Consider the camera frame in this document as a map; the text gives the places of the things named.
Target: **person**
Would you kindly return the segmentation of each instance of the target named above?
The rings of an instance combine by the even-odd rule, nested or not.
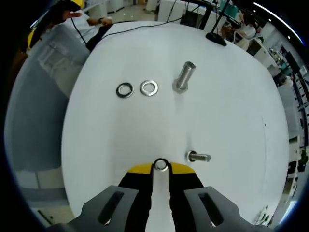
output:
[[[102,36],[112,26],[112,20],[109,18],[90,18],[76,3],[70,0],[60,1],[50,8],[35,30],[33,30],[29,47],[32,48],[41,39],[41,35],[59,24],[67,26],[92,51]],[[101,24],[102,27],[97,28],[96,25],[98,24]]]
[[[108,26],[112,24],[112,20],[109,18],[90,18],[82,10],[78,10],[74,13],[76,17],[68,17],[71,12],[65,11],[64,18],[66,20],[61,24],[68,27],[82,43],[84,43],[84,41],[87,43],[92,37],[98,34],[99,28],[97,28],[96,25]]]
[[[243,13],[242,10],[238,10],[236,16],[235,16],[235,20],[240,23],[241,25],[245,25],[245,20],[243,18]]]
[[[292,87],[293,86],[293,77],[284,75],[284,85]]]
[[[236,30],[245,39],[252,39],[256,34],[255,20],[252,16],[246,18],[246,25]]]
[[[232,35],[236,31],[247,40],[253,38],[256,34],[254,18],[252,16],[248,16],[246,17],[246,20],[244,20],[242,13],[239,13],[237,18],[239,18],[240,23],[243,24],[243,26],[239,29],[235,29],[230,24],[223,25],[221,29],[222,36],[228,40],[229,38],[232,40]]]

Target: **floor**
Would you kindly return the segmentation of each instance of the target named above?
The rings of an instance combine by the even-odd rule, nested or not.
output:
[[[112,17],[114,23],[122,22],[122,21],[156,21],[155,14],[148,14],[144,9],[146,5],[132,5],[130,0],[125,0],[125,7],[119,10],[116,13],[109,14],[108,16]],[[47,185],[47,188],[54,188],[54,186],[50,187],[50,185],[55,185],[55,180],[51,181],[48,178],[43,178],[41,182],[44,185]],[[40,208],[33,209],[36,212],[36,215],[40,217],[40,214],[43,214],[44,217],[48,220],[45,225],[49,224],[57,224],[57,223],[68,223],[69,221],[74,219],[74,215],[71,211],[70,206],[59,206],[59,207],[48,207],[48,208]]]
[[[114,23],[122,21],[156,21],[156,15],[146,13],[145,8],[146,5],[130,5],[108,16],[112,17]]]

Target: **white table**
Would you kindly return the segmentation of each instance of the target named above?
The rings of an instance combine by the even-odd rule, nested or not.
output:
[[[114,25],[108,33],[158,22]],[[186,61],[196,70],[189,89],[172,90]],[[146,97],[144,80],[159,91]],[[122,82],[135,92],[117,97]],[[191,166],[204,186],[213,186],[253,222],[282,194],[289,160],[284,108],[268,70],[239,47],[205,38],[177,24],[107,37],[90,54],[68,105],[62,165],[75,216],[85,202],[118,185],[132,166],[156,158]],[[188,149],[210,154],[209,163],[187,163]]]

